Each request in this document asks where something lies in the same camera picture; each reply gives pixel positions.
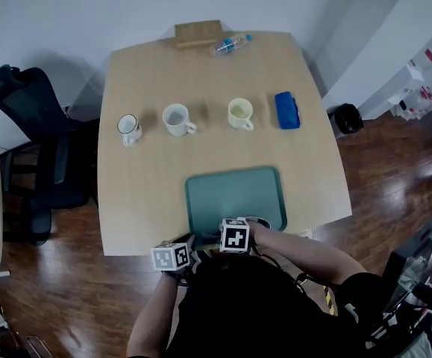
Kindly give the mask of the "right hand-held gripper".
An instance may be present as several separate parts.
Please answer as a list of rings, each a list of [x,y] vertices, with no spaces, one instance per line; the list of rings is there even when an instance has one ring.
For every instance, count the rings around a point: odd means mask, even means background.
[[[266,228],[270,223],[257,216],[224,218],[219,223],[219,230],[215,233],[203,235],[200,251],[218,249],[222,253],[246,253],[249,251],[250,224],[255,222]]]

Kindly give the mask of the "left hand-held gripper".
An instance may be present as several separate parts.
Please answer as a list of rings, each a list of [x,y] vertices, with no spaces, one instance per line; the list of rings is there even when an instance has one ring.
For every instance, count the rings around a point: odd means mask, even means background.
[[[194,242],[195,236],[186,233],[151,248],[154,269],[175,278],[179,286],[188,286],[201,264]]]

